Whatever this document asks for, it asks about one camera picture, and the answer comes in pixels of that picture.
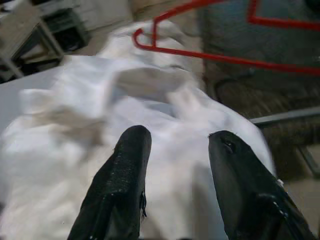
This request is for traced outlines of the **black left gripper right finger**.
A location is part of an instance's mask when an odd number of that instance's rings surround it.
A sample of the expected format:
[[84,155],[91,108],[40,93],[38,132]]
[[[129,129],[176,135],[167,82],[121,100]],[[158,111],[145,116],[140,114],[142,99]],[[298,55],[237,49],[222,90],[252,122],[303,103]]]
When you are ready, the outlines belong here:
[[252,148],[232,132],[208,137],[224,230],[230,240],[314,240],[304,216]]

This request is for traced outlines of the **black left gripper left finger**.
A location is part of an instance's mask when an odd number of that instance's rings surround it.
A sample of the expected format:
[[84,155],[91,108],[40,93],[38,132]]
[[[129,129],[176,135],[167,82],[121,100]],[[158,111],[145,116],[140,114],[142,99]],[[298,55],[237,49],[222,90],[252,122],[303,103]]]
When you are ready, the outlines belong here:
[[70,240],[137,240],[146,217],[146,173],[150,131],[125,130],[109,159],[95,174],[73,223]]

